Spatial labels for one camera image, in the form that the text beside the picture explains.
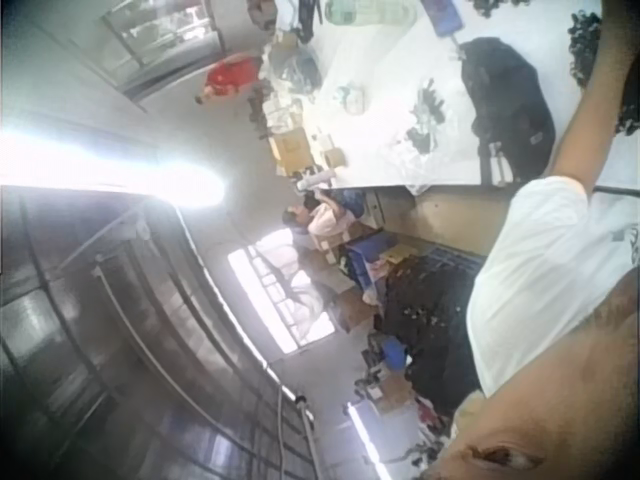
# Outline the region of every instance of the metal wall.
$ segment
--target metal wall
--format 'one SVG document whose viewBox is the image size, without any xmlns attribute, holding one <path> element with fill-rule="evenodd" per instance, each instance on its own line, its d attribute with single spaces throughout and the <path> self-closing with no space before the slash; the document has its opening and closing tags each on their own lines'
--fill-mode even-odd
<svg viewBox="0 0 640 480">
<path fill-rule="evenodd" d="M 38 476 L 278 479 L 280 388 L 175 210 L 2 190 L 2 442 Z M 282 399 L 284 478 L 314 479 Z"/>
</svg>

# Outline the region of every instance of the white table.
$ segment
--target white table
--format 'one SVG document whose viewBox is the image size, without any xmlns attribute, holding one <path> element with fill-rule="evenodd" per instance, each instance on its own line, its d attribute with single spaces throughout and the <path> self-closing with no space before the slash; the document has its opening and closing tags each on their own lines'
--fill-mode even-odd
<svg viewBox="0 0 640 480">
<path fill-rule="evenodd" d="M 537 69 L 559 141 L 580 99 L 569 74 L 571 13 L 584 9 L 599 14 L 599 0 L 503 4 L 490 19 L 478 15 L 470 2 L 454 1 L 465 24 L 456 34 L 460 43 L 499 37 Z M 418 0 L 416 6 L 417 21 L 406 27 L 344 27 L 327 20 L 320 25 L 316 18 L 309 48 L 317 56 L 324 83 L 314 104 L 305 105 L 304 122 L 310 135 L 330 135 L 345 153 L 347 167 L 337 169 L 336 187 L 480 184 L 478 139 L 471 132 L 475 109 L 462 83 L 455 46 L 450 39 L 436 37 Z M 401 140 L 415 123 L 410 112 L 418 88 L 430 78 L 445 100 L 446 122 L 439 149 L 417 156 Z M 361 116 L 350 116 L 332 101 L 336 88 L 348 83 L 366 91 L 368 108 Z M 640 189 L 639 138 L 638 134 L 616 138 L 599 184 Z M 505 169 L 511 180 L 510 169 Z M 497 181 L 498 169 L 493 170 Z"/>
</svg>

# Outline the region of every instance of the white t-shirt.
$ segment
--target white t-shirt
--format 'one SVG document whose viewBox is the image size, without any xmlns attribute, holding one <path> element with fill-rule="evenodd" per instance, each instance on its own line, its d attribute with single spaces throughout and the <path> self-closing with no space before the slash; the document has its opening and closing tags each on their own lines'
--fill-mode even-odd
<svg viewBox="0 0 640 480">
<path fill-rule="evenodd" d="M 640 200 L 565 177 L 535 180 L 511 202 L 467 311 L 485 395 L 597 307 L 638 264 Z"/>
<path fill-rule="evenodd" d="M 307 227 L 309 233 L 313 235 L 319 235 L 322 237 L 329 237 L 337 233 L 345 232 L 353 222 L 356 221 L 356 217 L 351 211 L 345 209 L 345 214 L 338 220 L 331 210 L 331 207 L 326 203 L 320 204 L 311 212 L 313 220 Z"/>
</svg>

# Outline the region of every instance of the pipe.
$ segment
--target pipe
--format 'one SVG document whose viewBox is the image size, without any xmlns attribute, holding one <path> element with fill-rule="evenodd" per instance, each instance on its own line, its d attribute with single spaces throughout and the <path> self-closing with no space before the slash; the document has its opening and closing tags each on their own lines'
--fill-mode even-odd
<svg viewBox="0 0 640 480">
<path fill-rule="evenodd" d="M 309 417 L 307 416 L 307 399 L 304 396 L 299 396 L 296 398 L 296 406 L 300 410 L 300 416 L 304 424 L 304 432 L 307 436 L 307 442 L 309 443 L 309 451 L 311 452 L 311 459 L 313 460 L 313 469 L 316 472 L 316 480 L 324 480 L 322 472 L 320 471 L 316 443 L 313 440 L 313 432 L 311 432 L 311 425 L 309 425 Z"/>
<path fill-rule="evenodd" d="M 282 388 L 278 392 L 278 442 L 280 443 L 280 480 L 284 480 L 284 442 L 282 439 Z"/>
</svg>

